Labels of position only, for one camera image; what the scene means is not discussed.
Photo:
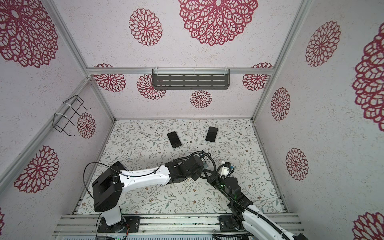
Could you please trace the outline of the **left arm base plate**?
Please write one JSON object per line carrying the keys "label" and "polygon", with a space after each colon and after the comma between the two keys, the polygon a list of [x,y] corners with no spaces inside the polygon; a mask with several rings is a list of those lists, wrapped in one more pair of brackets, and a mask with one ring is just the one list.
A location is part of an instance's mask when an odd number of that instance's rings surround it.
{"label": "left arm base plate", "polygon": [[140,217],[122,217],[121,221],[108,226],[104,217],[98,224],[97,233],[137,233],[139,230]]}

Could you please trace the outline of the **black phone centre back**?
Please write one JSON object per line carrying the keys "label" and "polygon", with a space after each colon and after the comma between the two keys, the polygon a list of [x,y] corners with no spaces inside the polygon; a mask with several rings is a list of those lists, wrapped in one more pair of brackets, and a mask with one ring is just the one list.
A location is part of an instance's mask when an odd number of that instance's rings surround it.
{"label": "black phone centre back", "polygon": [[167,134],[168,139],[171,143],[173,149],[178,148],[182,145],[182,142],[177,134],[177,132],[170,132]]}

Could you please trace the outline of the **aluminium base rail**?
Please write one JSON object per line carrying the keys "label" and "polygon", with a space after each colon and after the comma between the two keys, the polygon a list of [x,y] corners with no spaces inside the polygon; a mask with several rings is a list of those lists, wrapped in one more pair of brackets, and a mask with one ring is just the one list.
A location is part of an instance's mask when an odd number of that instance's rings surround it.
{"label": "aluminium base rail", "polygon": [[[231,214],[163,214],[163,215],[124,215],[133,235],[165,234],[211,234],[227,227]],[[57,224],[53,236],[95,236],[98,215],[63,215]],[[283,229],[304,234],[305,229],[298,214],[267,214],[270,220]]]}

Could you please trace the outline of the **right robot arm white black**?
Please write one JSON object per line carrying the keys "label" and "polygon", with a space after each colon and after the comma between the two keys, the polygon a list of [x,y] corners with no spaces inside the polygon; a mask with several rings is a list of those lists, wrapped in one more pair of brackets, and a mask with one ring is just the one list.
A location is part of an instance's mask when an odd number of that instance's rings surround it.
{"label": "right robot arm white black", "polygon": [[237,178],[231,177],[234,168],[222,164],[216,171],[203,170],[205,178],[216,190],[220,191],[230,202],[230,216],[219,216],[220,233],[213,238],[235,238],[245,240],[306,240],[302,234],[294,234],[279,226],[261,212],[243,193]]}

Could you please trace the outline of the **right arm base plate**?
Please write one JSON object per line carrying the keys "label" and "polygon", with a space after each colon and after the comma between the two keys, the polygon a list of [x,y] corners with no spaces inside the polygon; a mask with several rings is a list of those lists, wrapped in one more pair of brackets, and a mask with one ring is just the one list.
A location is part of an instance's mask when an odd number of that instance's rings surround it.
{"label": "right arm base plate", "polygon": [[229,215],[221,215],[219,216],[219,224],[221,232],[234,232],[234,231],[243,231],[244,228],[242,226],[241,221]]}

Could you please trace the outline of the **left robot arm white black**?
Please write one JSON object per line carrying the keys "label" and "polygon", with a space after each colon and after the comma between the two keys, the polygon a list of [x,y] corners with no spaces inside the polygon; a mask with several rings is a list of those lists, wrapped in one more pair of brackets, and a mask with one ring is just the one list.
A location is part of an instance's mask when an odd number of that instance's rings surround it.
{"label": "left robot arm white black", "polygon": [[205,152],[194,152],[157,168],[139,171],[128,171],[120,162],[108,166],[92,183],[94,211],[101,216],[96,233],[118,233],[133,228],[118,204],[122,193],[154,185],[179,184],[189,178],[196,181],[207,167],[205,158],[209,157]]}

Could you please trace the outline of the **black phone right back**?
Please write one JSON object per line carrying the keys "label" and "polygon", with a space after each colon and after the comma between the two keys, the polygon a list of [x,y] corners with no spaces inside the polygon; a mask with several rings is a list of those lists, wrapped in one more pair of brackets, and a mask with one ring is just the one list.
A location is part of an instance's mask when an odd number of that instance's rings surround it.
{"label": "black phone right back", "polygon": [[208,142],[214,143],[216,141],[217,134],[218,134],[218,128],[209,127],[205,140]]}

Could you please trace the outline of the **black phone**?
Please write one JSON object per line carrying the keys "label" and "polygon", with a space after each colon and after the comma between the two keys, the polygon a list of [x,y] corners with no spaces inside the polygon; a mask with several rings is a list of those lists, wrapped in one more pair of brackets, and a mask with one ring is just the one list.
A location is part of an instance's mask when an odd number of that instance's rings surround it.
{"label": "black phone", "polygon": [[177,132],[170,132],[167,134],[168,139],[171,143],[173,149],[178,148],[182,145],[182,142],[177,134]]}
{"label": "black phone", "polygon": [[214,143],[216,141],[217,134],[218,134],[218,128],[209,127],[205,140],[208,142]]}

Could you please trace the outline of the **dark metal wall shelf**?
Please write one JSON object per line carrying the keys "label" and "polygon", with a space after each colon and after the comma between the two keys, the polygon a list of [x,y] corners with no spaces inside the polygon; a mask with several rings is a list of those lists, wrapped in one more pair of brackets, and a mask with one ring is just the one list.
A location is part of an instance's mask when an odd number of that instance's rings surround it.
{"label": "dark metal wall shelf", "polygon": [[227,90],[230,69],[219,70],[152,70],[152,86],[156,90]]}

